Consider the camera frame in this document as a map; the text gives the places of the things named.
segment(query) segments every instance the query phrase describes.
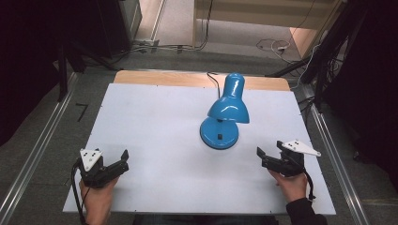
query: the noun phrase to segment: white board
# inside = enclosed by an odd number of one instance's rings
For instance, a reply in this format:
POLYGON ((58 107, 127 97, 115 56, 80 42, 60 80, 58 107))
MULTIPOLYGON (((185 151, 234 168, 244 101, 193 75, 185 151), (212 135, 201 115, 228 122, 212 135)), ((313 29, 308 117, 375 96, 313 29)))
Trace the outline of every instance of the white board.
MULTIPOLYGON (((129 150, 130 170, 115 187, 113 211, 286 213, 284 196, 267 169, 261 167, 256 148, 280 158, 277 141, 299 139, 312 146, 294 94, 245 89, 243 100, 251 121, 237 124, 239 139, 227 150, 209 148, 199 135, 199 127, 216 99, 215 88, 109 85, 85 148, 102 150, 106 166, 129 150)), ((306 156, 305 165, 314 180, 314 211, 334 215, 316 157, 306 156)), ((70 191, 64 212, 76 211, 70 191)))

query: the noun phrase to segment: black cable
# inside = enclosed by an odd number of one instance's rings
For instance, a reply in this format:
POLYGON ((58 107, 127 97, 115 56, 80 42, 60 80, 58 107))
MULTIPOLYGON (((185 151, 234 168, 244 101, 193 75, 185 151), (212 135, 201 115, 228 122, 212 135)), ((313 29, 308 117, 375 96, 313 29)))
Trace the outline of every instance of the black cable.
POLYGON ((73 190, 73 195, 75 197, 77 210, 79 212, 80 222, 81 222, 81 224, 86 225, 85 218, 84 218, 84 215, 83 215, 83 209, 80 206, 79 195, 77 193, 76 182, 75 182, 75 178, 74 178, 74 176, 75 176, 75 174, 77 172, 77 169, 80 167, 81 163, 82 162, 78 158, 76 160, 76 162, 73 164, 71 175, 70 175, 70 179, 71 179, 71 183, 72 183, 72 190, 73 190))
POLYGON ((214 79, 210 74, 213 74, 213 75, 218 75, 218 74, 217 73, 213 73, 213 72, 208 72, 207 76, 217 84, 217 90, 219 91, 219 98, 220 98, 220 85, 219 85, 219 82, 217 82, 217 80, 214 79))
POLYGON ((314 183, 313 179, 311 176, 308 174, 308 172, 304 168, 304 174, 307 176, 308 184, 310 185, 310 193, 308 194, 308 200, 310 203, 313 203, 313 200, 316 198, 314 196, 314 183))
POLYGON ((150 45, 145 45, 144 46, 140 46, 134 49, 131 49, 127 52, 123 52, 121 53, 122 55, 114 60, 114 62, 109 63, 110 65, 114 65, 116 63, 118 63, 120 60, 122 60, 124 57, 126 57, 126 55, 128 55, 129 53, 132 52, 139 52, 141 50, 147 50, 147 49, 158 49, 158 48, 163 48, 163 49, 170 49, 170 50, 187 50, 187 51, 201 51, 205 48, 205 46, 207 45, 207 41, 208 41, 208 26, 210 23, 210 16, 211 16, 211 10, 213 8, 213 0, 211 0, 210 2, 210 7, 208 9, 208 14, 207 14, 207 25, 206 25, 206 37, 204 42, 202 42, 202 44, 200 46, 192 46, 192 45, 157 45, 157 46, 150 46, 150 45))
POLYGON ((90 189, 91 189, 91 187, 88 188, 87 192, 85 193, 85 195, 84 195, 84 197, 83 197, 83 199, 82 199, 82 205, 80 206, 80 207, 82 207, 82 209, 83 209, 83 206, 84 206, 84 200, 85 200, 85 198, 87 197, 87 194, 88 194, 88 192, 90 191, 90 189))
POLYGON ((315 98, 315 96, 307 97, 307 98, 305 98, 305 99, 303 99, 303 100, 301 100, 301 101, 298 101, 298 104, 301 104, 301 103, 303 103, 303 102, 306 101, 306 100, 312 100, 312 99, 314 99, 314 98, 315 98))

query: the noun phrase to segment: human hand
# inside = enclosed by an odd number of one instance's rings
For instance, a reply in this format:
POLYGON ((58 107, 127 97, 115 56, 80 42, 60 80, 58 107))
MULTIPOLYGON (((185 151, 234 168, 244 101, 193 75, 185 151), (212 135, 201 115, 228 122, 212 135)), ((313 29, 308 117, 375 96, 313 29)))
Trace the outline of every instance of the human hand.
POLYGON ((296 176, 284 177, 278 172, 268 171, 277 181, 276 185, 281 187, 282 193, 288 203, 306 197, 307 176, 305 176, 304 173, 296 176))
POLYGON ((111 215, 111 205, 114 187, 119 177, 109 182, 105 187, 100 189, 89 188, 80 181, 80 191, 84 198, 84 206, 87 212, 85 222, 90 225, 104 225, 111 215))

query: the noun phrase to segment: table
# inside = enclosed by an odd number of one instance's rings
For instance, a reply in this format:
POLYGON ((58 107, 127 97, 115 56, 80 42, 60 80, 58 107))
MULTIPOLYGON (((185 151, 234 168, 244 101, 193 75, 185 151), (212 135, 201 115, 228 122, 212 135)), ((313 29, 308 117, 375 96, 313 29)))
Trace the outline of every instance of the table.
MULTIPOLYGON (((223 85, 224 75, 213 77, 223 85)), ((256 147, 278 158, 276 141, 298 138, 311 145, 310 139, 286 80, 245 79, 243 100, 251 123, 238 125, 237 143, 221 151, 207 147, 199 136, 199 126, 217 97, 214 83, 205 73, 118 72, 86 146, 103 151, 104 165, 119 160, 124 149, 129 150, 130 170, 115 187, 112 210, 284 214, 284 196, 261 167, 256 147)), ((315 212, 335 214, 316 158, 306 156, 305 163, 314 180, 315 212)), ((76 212, 71 191, 64 212, 76 212)))
MULTIPOLYGON (((206 19, 209 6, 210 0, 194 2, 193 46, 196 19, 206 19)), ((213 3, 211 20, 291 27, 298 52, 306 57, 343 7, 342 0, 315 0, 314 4, 308 0, 217 0, 213 3)))

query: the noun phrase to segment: metal frame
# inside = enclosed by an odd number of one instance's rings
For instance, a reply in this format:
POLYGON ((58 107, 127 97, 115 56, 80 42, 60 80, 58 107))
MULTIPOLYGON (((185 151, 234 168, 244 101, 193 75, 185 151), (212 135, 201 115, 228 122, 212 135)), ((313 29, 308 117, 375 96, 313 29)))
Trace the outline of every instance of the metal frame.
POLYGON ((38 166, 38 163, 40 162, 41 157, 46 150, 47 144, 52 138, 54 131, 69 104, 70 98, 74 92, 77 82, 78 76, 75 72, 73 72, 69 78, 70 91, 66 94, 66 97, 64 97, 61 102, 58 102, 56 104, 54 111, 50 116, 50 119, 48 120, 46 126, 41 131, 41 134, 38 137, 38 141, 33 147, 17 178, 9 188, 6 198, 2 202, 0 208, 1 225, 8 224, 9 220, 11 219, 11 216, 14 213, 18 202, 20 201, 24 191, 26 190, 26 187, 30 179, 32 178, 32 175, 35 172, 35 169, 38 166))
MULTIPOLYGON (((305 84, 302 86, 302 90, 304 92, 305 97, 309 98, 314 95, 313 88, 310 84, 305 84)), ((360 198, 355 190, 351 179, 349 178, 348 172, 342 162, 342 159, 339 156, 339 152, 334 144, 333 139, 329 133, 328 126, 324 119, 322 113, 319 113, 318 109, 313 105, 311 107, 311 112, 314 117, 314 121, 318 127, 319 133, 322 137, 322 141, 324 142, 326 151, 328 152, 331 165, 333 166, 334 171, 336 172, 337 179, 339 180, 340 186, 342 188, 343 194, 345 196, 345 200, 347 201, 347 205, 351 211, 352 218, 357 225, 367 225, 371 224, 369 219, 366 217, 365 211, 360 202, 360 198)))

